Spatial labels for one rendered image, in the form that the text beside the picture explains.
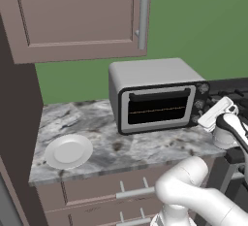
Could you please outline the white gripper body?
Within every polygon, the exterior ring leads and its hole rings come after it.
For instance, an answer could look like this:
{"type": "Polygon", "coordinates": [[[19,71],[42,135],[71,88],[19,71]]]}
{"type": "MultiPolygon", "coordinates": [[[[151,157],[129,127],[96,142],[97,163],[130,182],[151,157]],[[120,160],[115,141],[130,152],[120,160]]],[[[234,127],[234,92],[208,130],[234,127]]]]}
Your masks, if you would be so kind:
{"type": "Polygon", "coordinates": [[[237,105],[227,96],[220,99],[205,114],[198,119],[198,124],[206,131],[212,132],[216,125],[217,117],[222,113],[238,114],[237,105]]]}

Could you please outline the black stove with oven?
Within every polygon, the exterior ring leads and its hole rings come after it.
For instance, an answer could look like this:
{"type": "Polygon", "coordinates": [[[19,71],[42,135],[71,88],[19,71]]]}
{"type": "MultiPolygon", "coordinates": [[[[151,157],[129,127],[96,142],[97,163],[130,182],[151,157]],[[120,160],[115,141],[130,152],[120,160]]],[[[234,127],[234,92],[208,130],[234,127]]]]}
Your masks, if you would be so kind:
{"type": "MultiPolygon", "coordinates": [[[[216,100],[224,96],[228,96],[238,106],[239,115],[248,126],[248,78],[211,81],[207,105],[213,106],[216,100]]],[[[228,149],[223,157],[215,159],[206,187],[220,190],[248,212],[248,184],[243,175],[244,163],[244,155],[239,147],[228,149]]]]}

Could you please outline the toaster oven glass door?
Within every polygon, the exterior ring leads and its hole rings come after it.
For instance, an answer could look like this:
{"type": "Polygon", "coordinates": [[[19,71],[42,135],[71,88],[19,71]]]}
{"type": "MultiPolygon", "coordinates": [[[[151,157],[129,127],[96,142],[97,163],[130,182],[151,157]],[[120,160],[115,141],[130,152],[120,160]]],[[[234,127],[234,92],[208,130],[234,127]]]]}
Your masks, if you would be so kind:
{"type": "Polygon", "coordinates": [[[120,106],[120,130],[121,134],[135,134],[140,132],[149,132],[165,130],[168,128],[178,128],[187,125],[190,122],[193,104],[196,97],[196,87],[191,84],[177,85],[171,87],[156,87],[146,89],[127,90],[121,96],[120,106]],[[170,98],[164,100],[131,102],[130,93],[149,94],[180,91],[190,88],[191,93],[188,97],[170,98]],[[129,112],[186,107],[184,110],[163,111],[156,113],[130,114],[129,112]]]}

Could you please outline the silver toaster oven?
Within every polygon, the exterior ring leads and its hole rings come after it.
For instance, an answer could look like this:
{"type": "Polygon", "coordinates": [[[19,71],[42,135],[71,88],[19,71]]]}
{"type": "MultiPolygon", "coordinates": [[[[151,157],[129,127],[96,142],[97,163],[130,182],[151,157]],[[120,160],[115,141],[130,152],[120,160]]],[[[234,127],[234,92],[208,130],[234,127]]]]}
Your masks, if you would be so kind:
{"type": "MultiPolygon", "coordinates": [[[[108,67],[108,96],[118,132],[120,130],[121,96],[125,91],[191,84],[196,87],[196,97],[191,116],[193,114],[202,116],[205,105],[203,109],[199,110],[195,107],[195,102],[204,100],[206,103],[209,90],[207,93],[200,94],[198,91],[199,83],[207,83],[210,90],[209,82],[180,58],[111,63],[108,67]]],[[[190,122],[182,127],[196,125],[197,123],[192,122],[190,117],[190,122]]]]}

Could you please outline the white round plate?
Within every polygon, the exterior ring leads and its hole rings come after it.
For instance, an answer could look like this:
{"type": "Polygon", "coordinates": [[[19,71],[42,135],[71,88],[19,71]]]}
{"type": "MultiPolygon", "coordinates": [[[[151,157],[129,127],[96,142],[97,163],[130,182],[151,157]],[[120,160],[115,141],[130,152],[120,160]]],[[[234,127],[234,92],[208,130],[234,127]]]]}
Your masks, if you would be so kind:
{"type": "Polygon", "coordinates": [[[84,136],[68,134],[53,140],[45,150],[45,160],[52,168],[69,170],[89,160],[92,143],[84,136]]]}

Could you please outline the brown drawer front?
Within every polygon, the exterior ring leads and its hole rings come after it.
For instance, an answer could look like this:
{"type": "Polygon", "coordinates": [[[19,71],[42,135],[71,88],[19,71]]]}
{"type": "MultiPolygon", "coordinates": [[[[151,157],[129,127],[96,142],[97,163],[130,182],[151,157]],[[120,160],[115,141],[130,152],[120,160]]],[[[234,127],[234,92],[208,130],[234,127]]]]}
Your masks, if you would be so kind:
{"type": "Polygon", "coordinates": [[[140,219],[140,209],[145,216],[152,216],[159,211],[159,206],[152,203],[119,204],[106,207],[95,207],[88,210],[75,210],[72,213],[73,226],[115,226],[121,222],[120,213],[125,220],[140,219]]]}
{"type": "Polygon", "coordinates": [[[64,183],[64,191],[69,205],[89,203],[115,196],[121,191],[120,182],[123,182],[126,191],[130,191],[144,188],[143,179],[146,178],[148,186],[151,187],[167,169],[166,166],[162,166],[87,179],[75,179],[64,183]]]}

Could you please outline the brown tall cupboard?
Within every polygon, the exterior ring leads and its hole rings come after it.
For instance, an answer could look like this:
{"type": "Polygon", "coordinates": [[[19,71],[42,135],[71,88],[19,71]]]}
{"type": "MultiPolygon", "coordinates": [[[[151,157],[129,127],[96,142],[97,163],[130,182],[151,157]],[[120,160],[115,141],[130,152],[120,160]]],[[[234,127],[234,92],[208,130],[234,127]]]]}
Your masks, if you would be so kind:
{"type": "Polygon", "coordinates": [[[28,183],[42,108],[35,66],[14,63],[0,17],[0,156],[29,226],[47,226],[37,191],[28,183]]]}

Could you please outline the brown wall cupboard door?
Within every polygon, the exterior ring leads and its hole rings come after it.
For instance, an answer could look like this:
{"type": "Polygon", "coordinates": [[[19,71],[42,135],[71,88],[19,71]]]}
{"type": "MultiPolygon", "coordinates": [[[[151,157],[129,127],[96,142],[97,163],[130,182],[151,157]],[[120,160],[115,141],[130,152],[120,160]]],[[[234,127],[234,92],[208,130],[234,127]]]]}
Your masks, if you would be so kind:
{"type": "Polygon", "coordinates": [[[140,0],[0,0],[15,64],[142,56],[140,0]]]}

